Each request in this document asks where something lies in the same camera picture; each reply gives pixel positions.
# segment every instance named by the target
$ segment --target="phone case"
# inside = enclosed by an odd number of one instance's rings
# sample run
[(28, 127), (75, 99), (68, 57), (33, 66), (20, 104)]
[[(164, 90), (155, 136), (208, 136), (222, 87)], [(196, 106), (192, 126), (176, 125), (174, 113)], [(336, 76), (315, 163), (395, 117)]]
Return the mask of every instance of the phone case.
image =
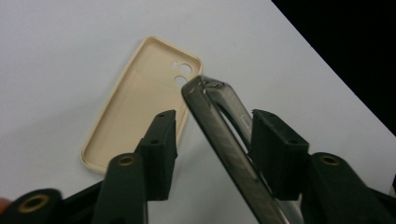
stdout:
[(84, 165), (105, 173), (112, 158), (135, 150), (154, 117), (166, 110), (177, 112), (178, 143), (188, 116), (180, 89), (201, 72), (197, 57), (158, 37), (144, 39), (81, 150)]

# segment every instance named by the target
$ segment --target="black plastic part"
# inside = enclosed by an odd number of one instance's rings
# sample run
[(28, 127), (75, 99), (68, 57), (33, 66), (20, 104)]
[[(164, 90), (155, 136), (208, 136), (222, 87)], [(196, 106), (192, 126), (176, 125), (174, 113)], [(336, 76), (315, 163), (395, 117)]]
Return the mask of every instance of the black plastic part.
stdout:
[(329, 153), (313, 154), (308, 176), (310, 187), (303, 192), (303, 204), (309, 206), (302, 207), (306, 223), (310, 223), (311, 217), (321, 216), (313, 215), (314, 211), (308, 209), (310, 206), (322, 208), (326, 221), (321, 220), (320, 223), (396, 223), (386, 208), (341, 158)]
[(147, 200), (143, 161), (136, 153), (113, 158), (99, 192), (92, 223), (147, 223)]
[(135, 153), (145, 161), (148, 201), (167, 200), (177, 157), (175, 110), (154, 118)]
[(308, 148), (309, 144), (278, 116), (253, 110), (248, 155), (279, 200), (298, 199), (309, 161)]
[(22, 195), (0, 216), (1, 224), (60, 223), (63, 201), (56, 189), (38, 189)]
[(64, 224), (91, 223), (93, 209), (102, 187), (96, 183), (64, 200)]
[(388, 194), (384, 194), (375, 189), (370, 189), (370, 191), (374, 194), (374, 196), (384, 205), (384, 207), (388, 210), (388, 212), (393, 216), (396, 220), (396, 198), (389, 196)]

